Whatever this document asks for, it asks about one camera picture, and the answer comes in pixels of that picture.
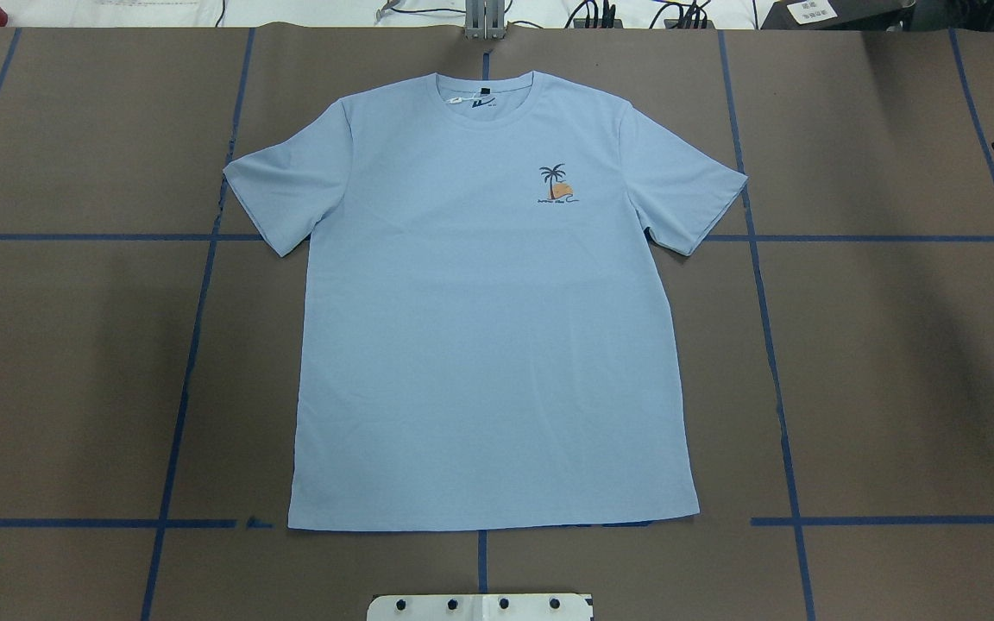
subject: palm tree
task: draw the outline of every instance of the palm tree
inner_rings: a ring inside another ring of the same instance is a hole
[[[544,176],[544,183],[548,185],[547,196],[550,198],[555,197],[555,182],[563,180],[565,177],[565,172],[563,172],[564,164],[555,164],[555,168],[547,168],[547,166],[540,166],[539,169],[542,170],[540,174]]]

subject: t-shirt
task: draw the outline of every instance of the t-shirt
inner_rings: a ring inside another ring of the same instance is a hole
[[[745,176],[539,72],[350,95],[224,172],[279,255],[309,236],[289,526],[699,511],[644,229],[693,252]]]

